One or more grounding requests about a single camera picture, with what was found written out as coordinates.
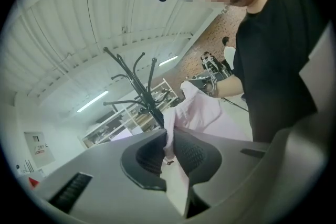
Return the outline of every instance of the ceiling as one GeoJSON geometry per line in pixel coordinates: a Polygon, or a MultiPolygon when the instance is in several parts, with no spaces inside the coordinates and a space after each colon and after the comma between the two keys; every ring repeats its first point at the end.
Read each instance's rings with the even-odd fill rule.
{"type": "Polygon", "coordinates": [[[219,14],[182,0],[17,0],[4,30],[2,76],[13,91],[40,106],[73,115],[109,90],[117,100],[132,90],[125,80],[110,79],[122,69],[108,47],[145,83],[151,59],[179,57],[154,76],[174,67],[219,14]]]}

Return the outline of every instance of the ceiling light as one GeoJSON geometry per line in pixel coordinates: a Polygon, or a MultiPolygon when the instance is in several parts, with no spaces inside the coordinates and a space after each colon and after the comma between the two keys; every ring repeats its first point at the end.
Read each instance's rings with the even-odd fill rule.
{"type": "Polygon", "coordinates": [[[83,106],[81,109],[79,109],[77,112],[82,112],[85,108],[87,108],[88,106],[92,105],[94,102],[96,102],[97,100],[99,100],[100,98],[102,98],[104,95],[106,95],[109,91],[105,91],[103,92],[101,95],[97,96],[96,98],[94,98],[93,100],[91,100],[90,102],[88,102],[85,106],[83,106]]]}
{"type": "Polygon", "coordinates": [[[159,66],[164,65],[165,63],[170,62],[172,60],[175,60],[176,58],[177,58],[177,55],[174,56],[173,58],[168,59],[167,61],[164,61],[164,62],[160,63],[159,66]]]}

